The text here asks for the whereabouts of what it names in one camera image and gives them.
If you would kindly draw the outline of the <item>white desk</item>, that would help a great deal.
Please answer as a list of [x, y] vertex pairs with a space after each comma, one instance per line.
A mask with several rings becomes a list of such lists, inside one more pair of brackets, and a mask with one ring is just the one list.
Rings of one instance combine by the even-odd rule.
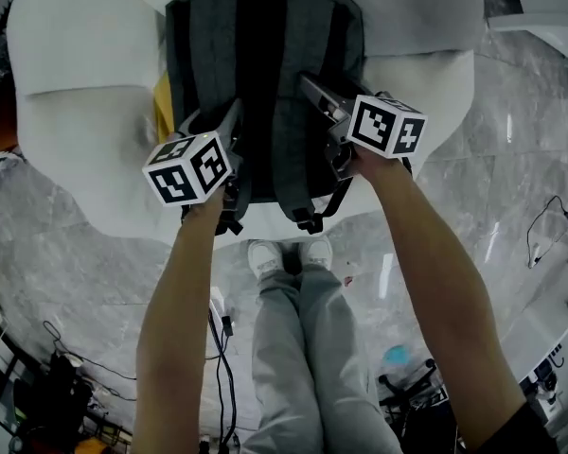
[[502, 347], [533, 408], [552, 425], [568, 411], [568, 264], [540, 264], [524, 286], [534, 296]]

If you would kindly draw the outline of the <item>teal round object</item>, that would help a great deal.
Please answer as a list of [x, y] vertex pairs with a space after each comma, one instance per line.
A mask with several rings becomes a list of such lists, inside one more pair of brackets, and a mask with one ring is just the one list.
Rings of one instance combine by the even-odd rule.
[[382, 365], [384, 367], [404, 367], [411, 359], [411, 352], [404, 344], [394, 345], [388, 348], [382, 356]]

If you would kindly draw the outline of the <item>person's left white shoe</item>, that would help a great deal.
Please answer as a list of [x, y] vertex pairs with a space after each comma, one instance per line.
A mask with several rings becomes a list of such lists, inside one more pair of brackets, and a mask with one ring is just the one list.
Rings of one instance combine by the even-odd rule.
[[249, 243], [247, 255], [249, 267], [258, 280], [268, 274], [284, 270], [282, 251], [276, 243], [252, 241]]

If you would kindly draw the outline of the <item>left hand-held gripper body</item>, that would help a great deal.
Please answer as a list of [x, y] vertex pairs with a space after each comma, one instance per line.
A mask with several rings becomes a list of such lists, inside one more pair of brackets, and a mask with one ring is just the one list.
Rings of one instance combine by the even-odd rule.
[[142, 171], [160, 203], [204, 203], [220, 186], [234, 180], [241, 165], [234, 152], [239, 135], [239, 129], [209, 131], [157, 146]]

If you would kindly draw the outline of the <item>person's white shoe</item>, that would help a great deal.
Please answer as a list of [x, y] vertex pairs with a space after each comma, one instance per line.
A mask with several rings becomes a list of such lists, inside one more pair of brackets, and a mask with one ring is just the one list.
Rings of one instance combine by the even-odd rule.
[[249, 267], [258, 280], [268, 274], [284, 270], [282, 251], [276, 243], [252, 241], [249, 243], [247, 255]]
[[303, 241], [298, 248], [300, 264], [303, 268], [316, 266], [327, 271], [331, 270], [333, 250], [326, 236], [314, 237]]

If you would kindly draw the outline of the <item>black chair base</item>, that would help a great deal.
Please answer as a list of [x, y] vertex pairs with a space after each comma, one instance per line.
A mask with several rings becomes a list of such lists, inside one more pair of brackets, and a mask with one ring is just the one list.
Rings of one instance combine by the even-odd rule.
[[432, 358], [424, 362], [416, 380], [409, 377], [396, 385], [387, 375], [382, 374], [377, 377], [377, 382], [389, 391], [389, 395], [381, 399], [379, 405], [390, 426], [403, 425], [411, 411], [434, 407], [449, 399]]

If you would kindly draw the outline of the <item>person's right white shoe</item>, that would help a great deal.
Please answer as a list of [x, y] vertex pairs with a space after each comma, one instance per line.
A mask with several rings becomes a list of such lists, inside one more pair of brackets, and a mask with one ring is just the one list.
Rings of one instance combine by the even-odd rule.
[[326, 236], [314, 237], [303, 241], [298, 248], [300, 264], [303, 268], [316, 266], [327, 271], [331, 270], [333, 250]]

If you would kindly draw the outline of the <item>white sofa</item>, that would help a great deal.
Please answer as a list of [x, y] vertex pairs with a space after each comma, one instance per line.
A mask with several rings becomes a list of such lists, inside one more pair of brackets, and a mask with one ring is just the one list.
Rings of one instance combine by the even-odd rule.
[[[14, 0], [7, 38], [26, 158], [108, 236], [171, 244], [181, 220], [142, 173], [157, 142], [153, 89], [166, 70], [171, 0]], [[474, 96], [484, 0], [354, 0], [364, 14], [370, 90], [428, 118], [419, 172]]]

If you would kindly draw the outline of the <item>person's left forearm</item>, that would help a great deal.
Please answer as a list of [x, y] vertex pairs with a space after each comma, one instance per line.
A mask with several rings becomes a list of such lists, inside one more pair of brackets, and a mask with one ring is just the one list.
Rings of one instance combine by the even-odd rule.
[[151, 296], [136, 347], [132, 454], [198, 454], [211, 262], [223, 191], [192, 207]]

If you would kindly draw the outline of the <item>person's right forearm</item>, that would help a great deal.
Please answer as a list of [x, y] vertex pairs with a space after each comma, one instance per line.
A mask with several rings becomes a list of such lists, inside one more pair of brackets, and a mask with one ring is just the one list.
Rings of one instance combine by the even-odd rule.
[[380, 201], [421, 333], [475, 452], [525, 403], [485, 283], [402, 162], [360, 148], [355, 166]]

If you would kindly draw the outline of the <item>person in black shirt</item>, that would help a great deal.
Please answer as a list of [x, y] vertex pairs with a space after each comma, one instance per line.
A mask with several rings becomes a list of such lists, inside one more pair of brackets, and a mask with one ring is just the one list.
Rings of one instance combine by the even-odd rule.
[[559, 454], [556, 441], [525, 403], [474, 454]]

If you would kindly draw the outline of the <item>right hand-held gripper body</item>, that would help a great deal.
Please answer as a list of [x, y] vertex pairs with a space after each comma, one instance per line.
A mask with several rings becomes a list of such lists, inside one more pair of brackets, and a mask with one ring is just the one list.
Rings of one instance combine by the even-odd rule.
[[357, 148], [398, 159], [411, 170], [428, 116], [390, 96], [358, 95], [354, 100], [325, 98], [328, 130], [336, 149], [335, 168], [344, 169]]

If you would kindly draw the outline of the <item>black equipment pile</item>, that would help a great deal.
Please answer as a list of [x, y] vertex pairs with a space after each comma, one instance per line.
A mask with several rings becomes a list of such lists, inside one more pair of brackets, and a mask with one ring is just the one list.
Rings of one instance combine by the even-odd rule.
[[0, 427], [8, 454], [74, 454], [92, 397], [66, 358], [47, 366], [17, 350], [0, 377]]

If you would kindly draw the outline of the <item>grey backpack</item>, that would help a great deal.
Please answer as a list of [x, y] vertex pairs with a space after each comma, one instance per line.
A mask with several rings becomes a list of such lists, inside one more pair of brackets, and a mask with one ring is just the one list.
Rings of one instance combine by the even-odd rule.
[[241, 165], [227, 184], [219, 231], [240, 232], [250, 205], [274, 203], [300, 230], [320, 233], [349, 183], [326, 155], [330, 120], [305, 97], [299, 76], [339, 92], [358, 85], [360, 8], [352, 0], [172, 0], [166, 25], [175, 125], [200, 110], [212, 131], [242, 102], [234, 146]]

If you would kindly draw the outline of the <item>person's grey trousers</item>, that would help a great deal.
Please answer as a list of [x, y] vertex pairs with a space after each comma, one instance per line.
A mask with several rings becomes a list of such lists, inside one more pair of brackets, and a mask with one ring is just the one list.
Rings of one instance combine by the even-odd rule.
[[402, 454], [355, 317], [328, 270], [259, 282], [252, 377], [258, 429], [240, 454]]

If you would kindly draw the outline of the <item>yellow cloth item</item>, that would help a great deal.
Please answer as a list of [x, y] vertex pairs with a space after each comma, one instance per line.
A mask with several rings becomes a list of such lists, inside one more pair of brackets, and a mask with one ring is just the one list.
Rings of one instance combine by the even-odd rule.
[[157, 137], [160, 144], [166, 143], [174, 133], [174, 118], [169, 75], [165, 72], [153, 89], [153, 104]]

